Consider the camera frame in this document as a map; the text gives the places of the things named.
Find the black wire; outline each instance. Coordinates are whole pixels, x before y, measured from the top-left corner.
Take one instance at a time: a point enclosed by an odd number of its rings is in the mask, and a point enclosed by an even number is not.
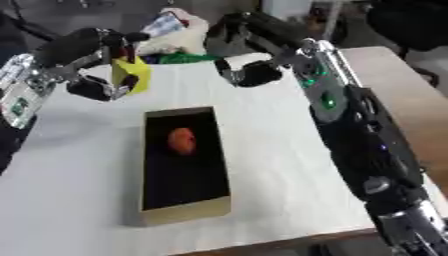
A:
[[[23,18],[22,13],[20,12],[21,7],[20,7],[19,3],[17,3],[16,0],[9,0],[9,2],[10,2],[11,6],[12,6],[12,8],[14,10],[14,13],[17,16],[17,19],[20,22],[25,23],[25,19]]]

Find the white fabric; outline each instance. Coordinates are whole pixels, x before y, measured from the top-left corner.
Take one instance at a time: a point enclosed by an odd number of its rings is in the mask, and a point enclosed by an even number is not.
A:
[[[175,13],[179,19],[188,21],[189,26],[185,29],[139,43],[136,50],[137,55],[174,53],[178,50],[191,54],[206,54],[204,40],[209,28],[208,22],[179,8],[165,8],[161,13],[168,11]]]
[[[215,108],[232,212],[126,226],[137,212],[143,113],[194,106]],[[443,196],[427,184],[447,216]],[[332,164],[293,74],[234,88],[209,62],[153,66],[148,92],[111,103],[59,88],[0,178],[0,208],[0,255],[8,256],[169,255],[373,227]]]

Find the robotic hand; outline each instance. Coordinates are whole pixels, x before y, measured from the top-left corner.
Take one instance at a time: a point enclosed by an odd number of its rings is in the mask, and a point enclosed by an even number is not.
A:
[[[215,63],[220,74],[234,86],[254,87],[280,79],[280,66],[292,68],[341,177],[364,202],[392,251],[448,255],[447,224],[423,187],[422,168],[390,114],[363,88],[342,53],[327,41],[297,40],[287,32],[288,24],[262,13],[228,15],[211,29],[212,36],[224,27],[230,29],[228,39],[245,30],[248,46],[273,58],[241,70],[220,60]]]
[[[133,63],[133,44],[148,40],[143,33],[121,34],[114,30],[85,28],[61,37],[32,53],[12,57],[0,69],[0,174],[25,141],[36,113],[58,84],[89,99],[115,100],[130,92],[138,77],[129,75],[115,86],[80,69],[111,64],[126,57]]]

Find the yellow cube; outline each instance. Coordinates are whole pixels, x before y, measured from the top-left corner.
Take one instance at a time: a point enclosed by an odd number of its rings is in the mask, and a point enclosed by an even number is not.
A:
[[[148,90],[151,69],[138,56],[135,63],[127,62],[127,58],[114,59],[112,61],[112,83],[119,86],[128,75],[138,76],[138,83],[128,95],[137,94]]]

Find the black box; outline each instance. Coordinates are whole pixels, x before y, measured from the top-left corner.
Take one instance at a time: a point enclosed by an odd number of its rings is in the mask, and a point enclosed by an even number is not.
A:
[[[176,128],[190,129],[196,149],[180,155],[168,145]],[[144,184],[141,212],[149,225],[230,212],[230,188],[212,107],[145,114]]]

